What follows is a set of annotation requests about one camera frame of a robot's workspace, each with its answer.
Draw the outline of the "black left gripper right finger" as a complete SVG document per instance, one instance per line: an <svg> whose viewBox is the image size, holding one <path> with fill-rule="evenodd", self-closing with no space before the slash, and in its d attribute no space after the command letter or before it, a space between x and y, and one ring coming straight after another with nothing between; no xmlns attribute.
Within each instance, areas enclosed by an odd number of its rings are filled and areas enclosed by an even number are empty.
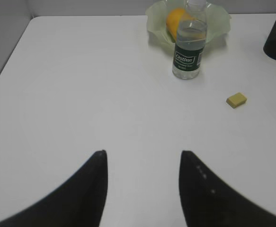
<svg viewBox="0 0 276 227"><path fill-rule="evenodd" d="M179 196L189 227L276 227L276 215L232 189L192 151L181 153Z"/></svg>

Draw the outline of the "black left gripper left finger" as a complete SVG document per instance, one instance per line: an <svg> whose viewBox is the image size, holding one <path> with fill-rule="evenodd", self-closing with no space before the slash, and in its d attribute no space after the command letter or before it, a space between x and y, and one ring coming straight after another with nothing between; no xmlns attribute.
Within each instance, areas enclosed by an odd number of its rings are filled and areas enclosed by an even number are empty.
<svg viewBox="0 0 276 227"><path fill-rule="evenodd" d="M100 150L46 197L0 221L0 227L98 227L107 189L107 153Z"/></svg>

